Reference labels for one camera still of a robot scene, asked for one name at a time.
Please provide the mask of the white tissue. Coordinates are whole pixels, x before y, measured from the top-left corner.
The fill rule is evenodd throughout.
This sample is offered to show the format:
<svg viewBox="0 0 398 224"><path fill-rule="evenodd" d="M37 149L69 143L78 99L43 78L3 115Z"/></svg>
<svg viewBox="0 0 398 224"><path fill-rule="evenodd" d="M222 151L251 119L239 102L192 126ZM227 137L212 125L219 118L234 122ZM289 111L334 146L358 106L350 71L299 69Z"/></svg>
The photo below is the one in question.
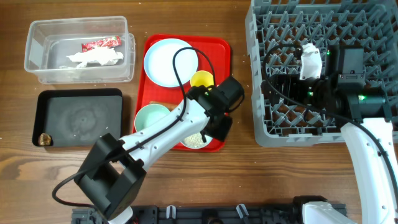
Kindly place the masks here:
<svg viewBox="0 0 398 224"><path fill-rule="evenodd" d="M89 63L105 65L116 65L119 60L124 58L122 52L117 52L113 48L97 47L87 52L78 52L75 55L69 55L67 58L71 62L78 62L75 68L85 68Z"/></svg>

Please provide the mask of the brown walnut food scrap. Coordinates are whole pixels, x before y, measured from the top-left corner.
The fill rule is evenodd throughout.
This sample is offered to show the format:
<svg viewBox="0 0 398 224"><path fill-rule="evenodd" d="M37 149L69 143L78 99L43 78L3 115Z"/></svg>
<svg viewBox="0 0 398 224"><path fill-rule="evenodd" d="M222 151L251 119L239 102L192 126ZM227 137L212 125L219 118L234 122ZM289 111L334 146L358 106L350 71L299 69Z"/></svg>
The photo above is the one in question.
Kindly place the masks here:
<svg viewBox="0 0 398 224"><path fill-rule="evenodd" d="M52 144L52 137L49 134L42 133L38 138L39 146L50 146Z"/></svg>

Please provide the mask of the red snack wrapper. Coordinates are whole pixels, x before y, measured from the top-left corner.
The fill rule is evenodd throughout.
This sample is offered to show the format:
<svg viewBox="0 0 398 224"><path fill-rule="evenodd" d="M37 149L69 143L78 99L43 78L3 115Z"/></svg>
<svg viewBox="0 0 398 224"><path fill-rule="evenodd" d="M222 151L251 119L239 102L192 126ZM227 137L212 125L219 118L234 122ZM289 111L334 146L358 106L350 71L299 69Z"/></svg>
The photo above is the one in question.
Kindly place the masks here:
<svg viewBox="0 0 398 224"><path fill-rule="evenodd" d="M105 39L96 40L94 42L89 42L86 44L82 44L82 52L87 52L89 50L93 50L98 47L106 47L106 48L113 48L121 45L121 39L118 35L107 37Z"/></svg>

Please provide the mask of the yellow plastic cup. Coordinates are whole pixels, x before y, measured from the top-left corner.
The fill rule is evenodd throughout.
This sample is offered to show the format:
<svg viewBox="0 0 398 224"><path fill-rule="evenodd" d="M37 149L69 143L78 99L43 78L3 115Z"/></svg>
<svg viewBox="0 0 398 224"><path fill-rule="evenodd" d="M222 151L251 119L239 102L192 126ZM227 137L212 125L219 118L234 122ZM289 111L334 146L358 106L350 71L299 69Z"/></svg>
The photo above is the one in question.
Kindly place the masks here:
<svg viewBox="0 0 398 224"><path fill-rule="evenodd" d="M205 87L213 86L215 84L213 78L214 76L210 72L206 70L199 70L191 77L190 85L191 87L202 85Z"/></svg>

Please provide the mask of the orange carrot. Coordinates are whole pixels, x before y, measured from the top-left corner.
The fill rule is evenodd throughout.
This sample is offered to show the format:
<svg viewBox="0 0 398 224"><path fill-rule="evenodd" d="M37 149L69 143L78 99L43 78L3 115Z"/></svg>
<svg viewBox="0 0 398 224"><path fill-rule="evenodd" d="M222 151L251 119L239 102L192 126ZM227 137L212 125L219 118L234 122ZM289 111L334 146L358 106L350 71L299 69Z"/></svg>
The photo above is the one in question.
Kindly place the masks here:
<svg viewBox="0 0 398 224"><path fill-rule="evenodd" d="M177 105L171 104L171 103L165 103L165 102L160 102L160 101L150 101L150 104L157 104L157 105L162 105L166 107L169 111L173 111Z"/></svg>

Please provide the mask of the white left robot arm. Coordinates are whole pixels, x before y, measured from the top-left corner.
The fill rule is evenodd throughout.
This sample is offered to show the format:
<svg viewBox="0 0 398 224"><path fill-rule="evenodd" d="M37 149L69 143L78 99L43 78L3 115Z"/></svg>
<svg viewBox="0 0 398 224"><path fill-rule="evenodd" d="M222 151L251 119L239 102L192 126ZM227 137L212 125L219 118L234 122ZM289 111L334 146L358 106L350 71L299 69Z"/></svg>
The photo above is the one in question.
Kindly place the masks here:
<svg viewBox="0 0 398 224"><path fill-rule="evenodd" d="M101 136L79 168L75 183L109 223L126 223L149 168L185 138L200 133L224 141L233 120L231 106L244 95L228 77L217 87L194 86L167 116L133 134Z"/></svg>

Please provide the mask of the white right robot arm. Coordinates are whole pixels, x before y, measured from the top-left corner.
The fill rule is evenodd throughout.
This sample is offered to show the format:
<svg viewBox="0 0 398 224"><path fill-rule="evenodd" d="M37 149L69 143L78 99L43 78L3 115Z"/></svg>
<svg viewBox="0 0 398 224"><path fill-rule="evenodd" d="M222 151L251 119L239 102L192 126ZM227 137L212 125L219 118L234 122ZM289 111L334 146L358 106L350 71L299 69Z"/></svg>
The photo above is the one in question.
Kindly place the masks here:
<svg viewBox="0 0 398 224"><path fill-rule="evenodd" d="M300 60L295 90L269 78L272 53L293 48ZM348 147L359 190L363 223L397 223L397 158L393 143L391 106L386 91L368 87L363 71L364 49L358 45L331 45L323 62L313 44L276 45L262 64L262 90L268 98L285 101L333 118Z"/></svg>

